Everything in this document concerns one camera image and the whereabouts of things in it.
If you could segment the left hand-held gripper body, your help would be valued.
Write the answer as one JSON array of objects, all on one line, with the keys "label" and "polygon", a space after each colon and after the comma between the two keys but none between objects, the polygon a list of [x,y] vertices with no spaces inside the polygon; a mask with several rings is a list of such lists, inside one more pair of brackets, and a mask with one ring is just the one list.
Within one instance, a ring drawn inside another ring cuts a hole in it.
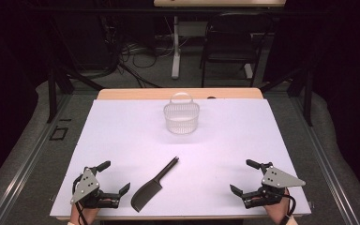
[{"label": "left hand-held gripper body", "polygon": [[102,172],[101,167],[85,168],[75,181],[72,190],[71,204],[78,203],[83,208],[117,208],[120,196],[105,193],[100,189],[97,173]]}]

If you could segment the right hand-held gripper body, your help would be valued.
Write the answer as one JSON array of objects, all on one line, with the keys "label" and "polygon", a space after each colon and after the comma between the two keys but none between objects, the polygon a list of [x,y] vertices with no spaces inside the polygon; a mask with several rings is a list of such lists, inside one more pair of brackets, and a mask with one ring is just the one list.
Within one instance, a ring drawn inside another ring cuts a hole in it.
[{"label": "right hand-held gripper body", "polygon": [[271,162],[261,163],[262,186],[257,191],[243,193],[246,209],[276,204],[286,196],[285,189],[302,187],[305,181],[276,168]]}]

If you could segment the white plastic basket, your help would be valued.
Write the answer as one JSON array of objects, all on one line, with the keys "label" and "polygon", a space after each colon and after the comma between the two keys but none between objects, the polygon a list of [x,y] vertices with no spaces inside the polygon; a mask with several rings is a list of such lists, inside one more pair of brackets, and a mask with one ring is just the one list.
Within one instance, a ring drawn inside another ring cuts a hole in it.
[{"label": "white plastic basket", "polygon": [[166,128],[173,134],[185,135],[198,127],[200,106],[192,95],[185,92],[173,94],[163,108]]}]

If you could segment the person's left hand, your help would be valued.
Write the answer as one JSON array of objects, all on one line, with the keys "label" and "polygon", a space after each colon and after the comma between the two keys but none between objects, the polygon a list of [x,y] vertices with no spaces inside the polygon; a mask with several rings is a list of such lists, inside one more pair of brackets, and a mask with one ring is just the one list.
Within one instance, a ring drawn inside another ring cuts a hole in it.
[{"label": "person's left hand", "polygon": [[83,208],[74,203],[71,206],[69,222],[79,225],[91,225],[98,216],[100,208]]}]

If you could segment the person's right hand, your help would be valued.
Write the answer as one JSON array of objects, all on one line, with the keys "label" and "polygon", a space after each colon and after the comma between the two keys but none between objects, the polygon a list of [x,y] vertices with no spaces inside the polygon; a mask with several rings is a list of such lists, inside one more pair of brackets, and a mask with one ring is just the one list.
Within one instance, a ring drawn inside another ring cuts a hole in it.
[{"label": "person's right hand", "polygon": [[288,225],[290,222],[288,216],[289,206],[289,199],[283,197],[279,203],[264,205],[263,208],[276,225]]}]

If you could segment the black metal stand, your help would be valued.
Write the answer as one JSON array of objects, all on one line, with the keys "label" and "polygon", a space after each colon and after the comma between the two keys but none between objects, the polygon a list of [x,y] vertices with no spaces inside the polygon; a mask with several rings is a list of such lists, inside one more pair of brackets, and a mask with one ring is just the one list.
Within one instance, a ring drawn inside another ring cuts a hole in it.
[{"label": "black metal stand", "polygon": [[56,87],[59,87],[60,90],[69,95],[74,91],[74,87],[67,76],[66,72],[59,67],[52,67],[48,73],[48,91],[49,91],[49,118],[48,123],[54,119],[57,115],[57,96],[56,96]]},{"label": "black metal stand", "polygon": [[292,82],[287,90],[290,97],[299,97],[301,92],[303,95],[303,117],[309,126],[311,122],[311,101],[312,101],[312,84],[313,73],[306,69],[300,69],[292,77]]}]

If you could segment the black chair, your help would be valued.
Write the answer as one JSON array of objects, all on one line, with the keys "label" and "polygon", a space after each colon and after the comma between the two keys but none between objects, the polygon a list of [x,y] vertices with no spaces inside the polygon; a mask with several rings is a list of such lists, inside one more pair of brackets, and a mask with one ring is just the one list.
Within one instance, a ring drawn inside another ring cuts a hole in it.
[{"label": "black chair", "polygon": [[264,13],[224,12],[213,16],[205,27],[200,69],[205,84],[207,63],[253,65],[250,87],[255,83],[264,40],[273,27]]}]

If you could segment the white desk leg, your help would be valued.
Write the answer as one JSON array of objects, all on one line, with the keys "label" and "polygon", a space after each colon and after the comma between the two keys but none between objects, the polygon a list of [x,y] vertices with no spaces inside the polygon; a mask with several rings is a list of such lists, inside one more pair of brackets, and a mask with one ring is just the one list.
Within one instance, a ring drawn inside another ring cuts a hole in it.
[{"label": "white desk leg", "polygon": [[180,72],[180,48],[179,48],[179,26],[178,17],[173,17],[173,60],[172,78],[177,80]]}]

